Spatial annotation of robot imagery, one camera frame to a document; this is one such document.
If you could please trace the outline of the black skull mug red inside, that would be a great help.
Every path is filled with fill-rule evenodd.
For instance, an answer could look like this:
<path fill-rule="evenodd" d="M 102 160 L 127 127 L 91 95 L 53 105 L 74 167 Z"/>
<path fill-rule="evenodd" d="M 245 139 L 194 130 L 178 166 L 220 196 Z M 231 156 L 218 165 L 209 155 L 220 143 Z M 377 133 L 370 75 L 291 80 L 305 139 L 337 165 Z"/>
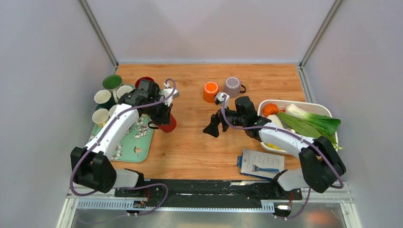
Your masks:
<path fill-rule="evenodd" d="M 136 81 L 136 83 L 135 83 L 135 88 L 138 88 L 138 86 L 139 86 L 139 84 L 140 84 L 140 82 L 141 82 L 142 80 L 148 80 L 148 81 L 154 82 L 154 79 L 152 79 L 151 77 L 148 77 L 148 76 L 141 77 L 141 78 L 139 78 L 139 79 Z"/>

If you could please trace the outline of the pink octagonal mug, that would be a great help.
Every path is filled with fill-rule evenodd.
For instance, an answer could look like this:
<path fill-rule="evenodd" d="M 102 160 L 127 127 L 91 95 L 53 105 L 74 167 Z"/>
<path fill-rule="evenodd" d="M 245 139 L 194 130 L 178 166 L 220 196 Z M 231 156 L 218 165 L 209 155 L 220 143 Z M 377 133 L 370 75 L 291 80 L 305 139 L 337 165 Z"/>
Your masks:
<path fill-rule="evenodd" d="M 116 91 L 116 102 L 119 101 L 119 99 L 125 94 L 125 93 L 130 93 L 133 90 L 133 88 L 130 85 L 123 85 L 118 90 Z"/>

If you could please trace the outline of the cream floral mug green inside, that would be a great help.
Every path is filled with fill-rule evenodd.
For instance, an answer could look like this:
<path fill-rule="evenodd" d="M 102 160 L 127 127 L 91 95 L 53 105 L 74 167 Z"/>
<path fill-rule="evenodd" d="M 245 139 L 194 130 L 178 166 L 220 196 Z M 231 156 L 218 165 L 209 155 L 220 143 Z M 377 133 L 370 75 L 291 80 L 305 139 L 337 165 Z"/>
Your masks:
<path fill-rule="evenodd" d="M 117 91 L 122 85 L 123 79 L 119 75 L 109 75 L 102 82 L 103 88 L 110 92 Z"/>

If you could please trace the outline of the orange mug black handle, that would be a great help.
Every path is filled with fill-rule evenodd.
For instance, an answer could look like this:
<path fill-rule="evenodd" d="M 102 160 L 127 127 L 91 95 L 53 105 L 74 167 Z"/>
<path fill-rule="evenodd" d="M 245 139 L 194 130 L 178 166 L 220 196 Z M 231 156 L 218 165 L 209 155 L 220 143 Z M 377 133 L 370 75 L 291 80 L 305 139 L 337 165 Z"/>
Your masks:
<path fill-rule="evenodd" d="M 214 103 L 215 96 L 219 92 L 219 86 L 215 82 L 207 82 L 203 87 L 203 100 L 207 103 Z"/>

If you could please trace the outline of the red mug black handle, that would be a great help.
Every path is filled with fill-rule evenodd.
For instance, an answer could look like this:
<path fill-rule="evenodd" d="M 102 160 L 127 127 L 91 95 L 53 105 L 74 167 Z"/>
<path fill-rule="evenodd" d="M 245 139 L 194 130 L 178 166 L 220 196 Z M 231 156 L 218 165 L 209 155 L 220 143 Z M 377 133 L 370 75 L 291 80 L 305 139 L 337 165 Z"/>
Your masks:
<path fill-rule="evenodd" d="M 164 132 L 164 133 L 170 133 L 170 132 L 172 132 L 172 131 L 176 128 L 176 126 L 177 126 L 177 121 L 176 121 L 175 117 L 174 117 L 172 114 L 170 114 L 169 120 L 170 120 L 169 123 L 167 123 L 167 124 L 162 124 L 162 125 L 158 125 L 158 124 L 156 124 L 156 123 L 153 122 L 153 121 L 149 121 L 148 124 L 147 124 L 147 126 L 148 126 L 150 129 L 161 130 L 161 131 Z"/>

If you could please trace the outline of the dark green octagonal mug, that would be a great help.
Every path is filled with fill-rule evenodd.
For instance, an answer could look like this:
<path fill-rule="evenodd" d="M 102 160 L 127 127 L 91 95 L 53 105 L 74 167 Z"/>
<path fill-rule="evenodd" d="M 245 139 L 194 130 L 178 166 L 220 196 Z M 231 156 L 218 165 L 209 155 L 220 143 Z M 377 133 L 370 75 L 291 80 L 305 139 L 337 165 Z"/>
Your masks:
<path fill-rule="evenodd" d="M 109 90 L 98 91 L 94 95 L 94 101 L 97 104 L 96 110 L 101 108 L 110 110 L 114 105 L 116 105 L 114 97 Z"/>

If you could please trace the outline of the mauve mug black handle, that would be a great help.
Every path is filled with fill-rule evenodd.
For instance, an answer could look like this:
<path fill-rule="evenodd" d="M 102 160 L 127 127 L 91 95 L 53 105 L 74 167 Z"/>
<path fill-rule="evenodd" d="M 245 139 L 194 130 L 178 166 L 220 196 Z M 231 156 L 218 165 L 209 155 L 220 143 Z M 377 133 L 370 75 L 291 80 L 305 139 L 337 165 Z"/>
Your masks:
<path fill-rule="evenodd" d="M 224 83 L 224 93 L 229 95 L 230 98 L 235 98 L 239 94 L 246 93 L 246 87 L 236 77 L 229 77 Z"/>

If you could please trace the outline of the yellow mug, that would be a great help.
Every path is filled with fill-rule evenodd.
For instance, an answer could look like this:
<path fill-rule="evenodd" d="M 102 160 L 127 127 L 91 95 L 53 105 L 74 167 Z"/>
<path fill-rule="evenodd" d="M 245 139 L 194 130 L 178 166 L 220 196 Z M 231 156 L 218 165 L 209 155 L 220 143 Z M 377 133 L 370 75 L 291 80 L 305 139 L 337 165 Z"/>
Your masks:
<path fill-rule="evenodd" d="M 97 109 L 92 115 L 92 121 L 103 128 L 110 119 L 109 111 L 104 108 Z"/>

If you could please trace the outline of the dark blue octagonal mug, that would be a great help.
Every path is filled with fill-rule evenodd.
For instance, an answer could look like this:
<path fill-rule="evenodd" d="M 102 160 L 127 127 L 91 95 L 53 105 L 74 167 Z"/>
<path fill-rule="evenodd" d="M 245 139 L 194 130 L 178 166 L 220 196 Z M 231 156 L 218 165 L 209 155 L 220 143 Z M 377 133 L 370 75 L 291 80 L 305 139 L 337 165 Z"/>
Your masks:
<path fill-rule="evenodd" d="M 113 114 L 115 113 L 117 106 L 118 106 L 118 105 L 114 105 L 114 106 L 112 106 L 112 107 L 109 109 L 109 112 L 108 112 L 108 113 L 109 113 L 109 116 L 110 116 L 110 117 L 112 117 Z"/>

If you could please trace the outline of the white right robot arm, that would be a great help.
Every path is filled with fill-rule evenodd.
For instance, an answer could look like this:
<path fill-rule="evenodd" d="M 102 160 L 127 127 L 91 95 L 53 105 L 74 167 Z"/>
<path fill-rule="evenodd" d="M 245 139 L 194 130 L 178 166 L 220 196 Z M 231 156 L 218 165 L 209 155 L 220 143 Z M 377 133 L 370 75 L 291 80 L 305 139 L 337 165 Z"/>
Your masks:
<path fill-rule="evenodd" d="M 258 115 L 248 96 L 235 100 L 234 111 L 228 108 L 228 102 L 226 93 L 216 95 L 215 103 L 221 104 L 221 108 L 211 116 L 204 133 L 218 137 L 220 124 L 224 132 L 230 127 L 243 130 L 248 137 L 260 143 L 274 144 L 300 161 L 300 169 L 283 170 L 273 178 L 271 192 L 274 197 L 282 199 L 291 190 L 299 188 L 310 188 L 318 193 L 328 188 L 343 188 L 341 177 L 346 173 L 346 167 L 330 139 L 322 135 L 308 137 L 278 126 Z"/>

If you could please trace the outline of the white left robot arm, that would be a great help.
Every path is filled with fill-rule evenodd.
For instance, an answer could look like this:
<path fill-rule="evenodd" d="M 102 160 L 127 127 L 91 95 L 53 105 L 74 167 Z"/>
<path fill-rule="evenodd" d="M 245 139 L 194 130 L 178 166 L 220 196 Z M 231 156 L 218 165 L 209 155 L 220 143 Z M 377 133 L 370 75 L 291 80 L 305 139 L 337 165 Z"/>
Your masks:
<path fill-rule="evenodd" d="M 172 78 L 166 79 L 164 86 L 160 89 L 157 83 L 142 79 L 137 88 L 119 98 L 115 112 L 100 132 L 83 148 L 72 150 L 69 184 L 74 195 L 84 197 L 111 189 L 127 189 L 134 197 L 143 195 L 145 183 L 140 180 L 140 173 L 116 170 L 111 158 L 127 130 L 142 115 L 149 116 L 157 125 L 171 124 L 173 99 L 179 91 Z"/>

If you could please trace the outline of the green floral serving tray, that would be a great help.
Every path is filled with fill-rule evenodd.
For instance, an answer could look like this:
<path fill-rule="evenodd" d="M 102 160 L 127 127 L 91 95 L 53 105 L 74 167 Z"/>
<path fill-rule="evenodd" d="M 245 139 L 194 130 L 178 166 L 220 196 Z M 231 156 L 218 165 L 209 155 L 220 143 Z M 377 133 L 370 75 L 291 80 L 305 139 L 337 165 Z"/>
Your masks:
<path fill-rule="evenodd" d="M 153 129 L 148 127 L 149 116 L 142 115 L 125 133 L 116 146 L 112 161 L 140 163 L 149 152 Z"/>

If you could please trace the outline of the green bok choy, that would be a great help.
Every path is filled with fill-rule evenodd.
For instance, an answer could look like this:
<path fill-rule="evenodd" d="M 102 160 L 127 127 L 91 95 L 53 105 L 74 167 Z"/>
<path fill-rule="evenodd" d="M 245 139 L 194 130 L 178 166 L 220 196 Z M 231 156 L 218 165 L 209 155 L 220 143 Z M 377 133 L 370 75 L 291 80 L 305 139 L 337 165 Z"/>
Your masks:
<path fill-rule="evenodd" d="M 290 104 L 277 117 L 296 133 L 312 138 L 324 136 L 329 139 L 336 150 L 342 149 L 336 140 L 340 119 L 308 112 L 295 104 Z"/>

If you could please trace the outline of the white vegetable basin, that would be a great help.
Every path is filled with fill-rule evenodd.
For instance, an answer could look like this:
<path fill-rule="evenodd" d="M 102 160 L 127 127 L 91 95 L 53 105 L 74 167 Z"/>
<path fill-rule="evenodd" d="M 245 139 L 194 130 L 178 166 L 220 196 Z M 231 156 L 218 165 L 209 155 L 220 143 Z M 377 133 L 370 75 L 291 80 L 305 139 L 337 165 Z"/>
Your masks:
<path fill-rule="evenodd" d="M 262 114 L 262 109 L 268 105 L 268 104 L 275 104 L 278 106 L 279 110 L 285 110 L 286 107 L 289 104 L 295 104 L 296 106 L 298 106 L 301 109 L 304 109 L 305 111 L 311 112 L 311 113 L 315 113 L 318 115 L 325 115 L 328 117 L 332 117 L 332 114 L 330 113 L 330 111 L 320 105 L 320 104 L 314 104 L 314 103 L 307 103 L 307 102 L 299 102 L 299 101 L 290 101 L 290 100 L 275 100 L 275 99 L 267 99 L 267 100 L 263 100 L 258 107 L 258 114 Z M 336 145 L 338 146 L 338 136 L 337 136 L 337 132 L 335 134 L 333 134 L 331 137 L 333 137 L 336 141 Z M 277 153 L 277 154 L 283 154 L 283 155 L 290 155 L 290 153 L 288 153 L 285 150 L 277 150 L 271 147 L 268 147 L 265 143 L 261 142 L 260 143 L 261 147 L 268 151 L 268 152 L 273 152 L 273 153 Z"/>

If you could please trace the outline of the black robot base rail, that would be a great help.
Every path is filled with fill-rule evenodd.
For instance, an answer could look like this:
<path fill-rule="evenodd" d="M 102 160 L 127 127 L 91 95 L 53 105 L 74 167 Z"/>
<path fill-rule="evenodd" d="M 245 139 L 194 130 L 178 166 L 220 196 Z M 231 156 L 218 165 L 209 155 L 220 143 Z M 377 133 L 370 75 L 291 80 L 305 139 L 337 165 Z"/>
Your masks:
<path fill-rule="evenodd" d="M 148 179 L 143 182 L 143 185 L 150 184 L 153 187 L 144 190 L 116 189 L 114 196 L 146 199 L 150 201 L 149 206 L 156 206 L 167 196 L 163 207 L 210 209 L 257 209 L 262 207 L 263 200 L 302 199 L 301 190 L 275 190 L 268 180 Z"/>

